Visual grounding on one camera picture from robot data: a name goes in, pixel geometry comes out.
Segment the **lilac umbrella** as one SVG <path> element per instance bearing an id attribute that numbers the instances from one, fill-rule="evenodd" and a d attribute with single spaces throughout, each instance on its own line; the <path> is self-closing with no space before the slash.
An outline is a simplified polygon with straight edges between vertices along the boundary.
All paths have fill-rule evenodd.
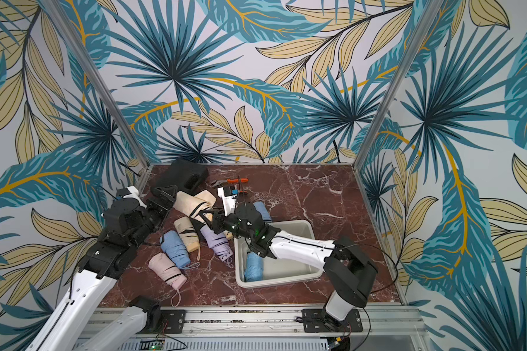
<path id="1" fill-rule="evenodd" d="M 228 243 L 224 233 L 216 234 L 207 225 L 201 229 L 201 234 L 205 238 L 208 247 L 215 255 L 230 269 L 234 267 L 234 253 Z"/>

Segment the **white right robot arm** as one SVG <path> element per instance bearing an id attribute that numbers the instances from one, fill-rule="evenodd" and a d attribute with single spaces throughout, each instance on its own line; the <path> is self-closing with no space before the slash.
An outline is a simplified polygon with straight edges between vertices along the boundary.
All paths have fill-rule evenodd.
<path id="1" fill-rule="evenodd" d="M 209 208 L 200 215 L 215 233 L 228 231 L 234 238 L 244 238 L 260 257 L 293 260 L 323 271 L 334 288 L 323 308 L 324 320 L 340 324 L 355 308 L 366 307 L 378 269 L 348 237 L 318 241 L 290 234 L 266 223 L 251 203 L 231 213 Z"/>

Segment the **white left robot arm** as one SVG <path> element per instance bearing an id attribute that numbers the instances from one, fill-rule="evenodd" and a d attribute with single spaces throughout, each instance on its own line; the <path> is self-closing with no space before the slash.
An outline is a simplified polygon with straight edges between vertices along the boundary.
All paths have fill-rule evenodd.
<path id="1" fill-rule="evenodd" d="M 79 261 L 61 303 L 29 350 L 71 350 L 99 303 L 136 258 L 137 251 L 161 225 L 176 202 L 178 187 L 156 188 L 143 202 L 135 187 L 117 191 L 118 197 L 102 213 L 105 222 L 96 244 Z"/>

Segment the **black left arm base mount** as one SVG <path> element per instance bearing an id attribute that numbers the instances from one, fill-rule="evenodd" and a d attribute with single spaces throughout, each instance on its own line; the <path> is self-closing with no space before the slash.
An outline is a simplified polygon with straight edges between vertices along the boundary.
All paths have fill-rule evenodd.
<path id="1" fill-rule="evenodd" d="M 146 296 L 138 296 L 130 301 L 129 307 L 138 307 L 145 315 L 146 322 L 140 333 L 181 334 L 186 311 L 182 309 L 161 309 L 159 301 Z"/>

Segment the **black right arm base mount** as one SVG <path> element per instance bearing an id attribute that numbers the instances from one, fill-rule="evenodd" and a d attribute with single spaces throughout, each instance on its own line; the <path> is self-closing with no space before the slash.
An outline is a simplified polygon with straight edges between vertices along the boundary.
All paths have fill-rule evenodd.
<path id="1" fill-rule="evenodd" d="M 352 309 L 343 321 L 329 316 L 325 309 L 303 309 L 302 315 L 296 318 L 303 324 L 305 333 L 342 333 L 362 332 L 363 325 L 360 313 Z"/>

